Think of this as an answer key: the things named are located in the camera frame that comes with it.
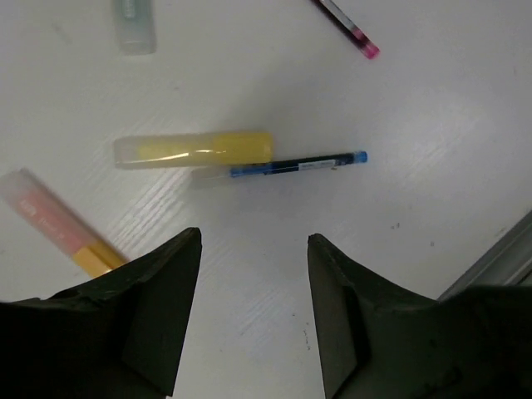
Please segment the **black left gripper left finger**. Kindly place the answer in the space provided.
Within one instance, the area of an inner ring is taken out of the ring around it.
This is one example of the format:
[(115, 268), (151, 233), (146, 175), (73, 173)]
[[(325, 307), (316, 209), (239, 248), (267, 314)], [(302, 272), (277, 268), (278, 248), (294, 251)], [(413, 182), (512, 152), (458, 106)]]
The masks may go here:
[(188, 228), (50, 298), (2, 303), (2, 397), (171, 397), (201, 252)]

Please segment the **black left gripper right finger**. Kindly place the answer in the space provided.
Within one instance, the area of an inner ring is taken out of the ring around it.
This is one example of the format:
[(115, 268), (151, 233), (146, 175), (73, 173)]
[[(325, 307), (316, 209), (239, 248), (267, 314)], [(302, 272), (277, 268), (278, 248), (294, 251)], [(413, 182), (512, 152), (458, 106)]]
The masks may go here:
[(308, 239), (308, 276), (328, 398), (528, 398), (531, 290), (413, 293)]

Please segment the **blue gel pen refill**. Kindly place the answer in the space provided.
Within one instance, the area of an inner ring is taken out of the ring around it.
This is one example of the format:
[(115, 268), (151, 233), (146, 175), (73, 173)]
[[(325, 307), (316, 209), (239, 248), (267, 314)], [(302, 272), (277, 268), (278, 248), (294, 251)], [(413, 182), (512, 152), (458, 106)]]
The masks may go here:
[(281, 175), (319, 169), (336, 169), (341, 166), (368, 162), (368, 153), (360, 150), (333, 155), (320, 155), (289, 160), (276, 160), (263, 164), (202, 167), (192, 170), (190, 176), (196, 186), (218, 185), (224, 179), (247, 178), (258, 175)]

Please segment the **red gel pen refill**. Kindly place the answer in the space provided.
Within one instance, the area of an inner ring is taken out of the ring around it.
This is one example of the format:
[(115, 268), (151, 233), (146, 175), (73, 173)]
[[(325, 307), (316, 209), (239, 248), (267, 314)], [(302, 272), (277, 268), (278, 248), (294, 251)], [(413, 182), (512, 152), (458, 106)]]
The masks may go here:
[(332, 0), (312, 0), (312, 3), (332, 22), (369, 60), (375, 59), (379, 48)]

